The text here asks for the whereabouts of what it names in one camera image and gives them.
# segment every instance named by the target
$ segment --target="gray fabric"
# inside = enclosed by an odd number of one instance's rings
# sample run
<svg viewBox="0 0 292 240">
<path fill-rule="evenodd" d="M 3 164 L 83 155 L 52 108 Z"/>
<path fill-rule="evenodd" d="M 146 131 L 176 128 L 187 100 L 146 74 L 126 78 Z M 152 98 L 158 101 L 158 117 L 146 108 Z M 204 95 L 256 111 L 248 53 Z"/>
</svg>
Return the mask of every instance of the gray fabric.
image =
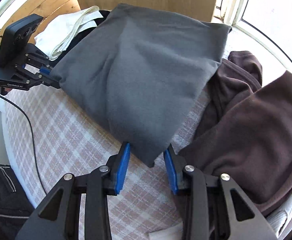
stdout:
<svg viewBox="0 0 292 240">
<path fill-rule="evenodd" d="M 219 67 L 229 31 L 223 24 L 119 4 L 51 75 L 151 166 Z"/>
</svg>

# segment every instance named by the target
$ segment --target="checkered tablecloth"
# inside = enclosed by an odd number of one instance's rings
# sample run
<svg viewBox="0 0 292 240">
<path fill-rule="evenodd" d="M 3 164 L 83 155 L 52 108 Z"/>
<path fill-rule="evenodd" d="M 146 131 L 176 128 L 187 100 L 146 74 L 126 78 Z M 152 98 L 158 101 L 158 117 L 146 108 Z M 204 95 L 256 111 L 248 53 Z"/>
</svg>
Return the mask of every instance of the checkered tablecloth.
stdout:
<svg viewBox="0 0 292 240">
<path fill-rule="evenodd" d="M 36 155 L 47 191 L 65 174 L 90 173 L 117 154 L 121 143 L 90 119 L 62 90 L 40 85 L 30 91 L 13 90 L 8 99 L 28 115 L 34 130 Z M 204 90 L 172 145 L 178 152 L 193 137 L 203 109 L 209 101 Z M 14 156 L 36 203 L 44 198 L 35 170 L 31 133 L 23 114 L 6 103 L 6 124 Z M 112 237 L 148 239 L 148 233 L 181 222 L 172 201 L 162 155 L 148 168 L 131 156 L 120 195 L 108 197 Z M 85 196 L 81 203 L 79 238 L 84 238 Z"/>
</svg>

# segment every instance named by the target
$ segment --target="silver zipper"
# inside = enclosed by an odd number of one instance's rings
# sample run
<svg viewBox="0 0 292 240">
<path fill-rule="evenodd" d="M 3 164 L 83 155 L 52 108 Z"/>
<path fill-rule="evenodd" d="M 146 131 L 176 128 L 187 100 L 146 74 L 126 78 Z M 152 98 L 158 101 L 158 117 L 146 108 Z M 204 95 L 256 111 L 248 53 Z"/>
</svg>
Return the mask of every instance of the silver zipper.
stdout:
<svg viewBox="0 0 292 240">
<path fill-rule="evenodd" d="M 8 216 L 8 215 L 2 215 L 0 214 L 0 217 L 2 218 L 19 218 L 19 219 L 28 219 L 29 217 L 20 217 L 20 216 Z"/>
<path fill-rule="evenodd" d="M 6 178 L 8 184 L 10 185 L 10 187 L 12 189 L 12 191 L 16 192 L 16 188 L 15 188 L 15 185 L 14 185 L 12 179 L 7 175 L 6 171 L 3 168 L 0 167 L 0 170 L 2 171 L 4 177 Z"/>
</svg>

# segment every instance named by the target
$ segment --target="brown cloth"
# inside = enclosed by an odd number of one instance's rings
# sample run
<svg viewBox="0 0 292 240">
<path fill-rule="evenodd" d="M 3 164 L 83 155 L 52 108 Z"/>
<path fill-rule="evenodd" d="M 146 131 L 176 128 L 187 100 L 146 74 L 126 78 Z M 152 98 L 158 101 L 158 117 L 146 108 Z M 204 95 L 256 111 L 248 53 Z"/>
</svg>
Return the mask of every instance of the brown cloth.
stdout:
<svg viewBox="0 0 292 240">
<path fill-rule="evenodd" d="M 209 81 L 212 101 L 194 141 L 179 154 L 205 174 L 228 173 L 267 215 L 292 191 L 292 74 L 261 84 L 256 57 L 231 52 Z"/>
</svg>

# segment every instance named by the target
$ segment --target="metal screw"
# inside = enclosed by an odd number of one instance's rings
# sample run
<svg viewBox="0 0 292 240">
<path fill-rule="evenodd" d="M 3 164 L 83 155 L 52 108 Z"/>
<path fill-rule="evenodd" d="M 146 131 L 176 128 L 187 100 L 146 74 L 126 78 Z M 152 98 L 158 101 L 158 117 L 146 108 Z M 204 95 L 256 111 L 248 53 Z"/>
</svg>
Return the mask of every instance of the metal screw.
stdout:
<svg viewBox="0 0 292 240">
<path fill-rule="evenodd" d="M 227 180 L 230 180 L 230 176 L 229 176 L 227 173 L 223 173 L 223 174 L 221 174 L 220 177 L 221 177 L 222 180 L 226 180 L 226 181 L 227 181 Z"/>
<path fill-rule="evenodd" d="M 64 175 L 64 180 L 71 180 L 73 178 L 73 174 L 70 174 L 70 173 L 66 173 Z"/>
<path fill-rule="evenodd" d="M 186 170 L 186 171 L 190 171 L 190 172 L 192 172 L 192 171 L 195 170 L 195 168 L 194 168 L 193 165 L 186 165 L 186 166 L 185 166 L 185 170 Z"/>
<path fill-rule="evenodd" d="M 100 167 L 99 167 L 99 170 L 100 170 L 101 172 L 107 172 L 107 171 L 108 171 L 108 166 L 106 166 L 106 165 L 100 166 Z"/>
</svg>

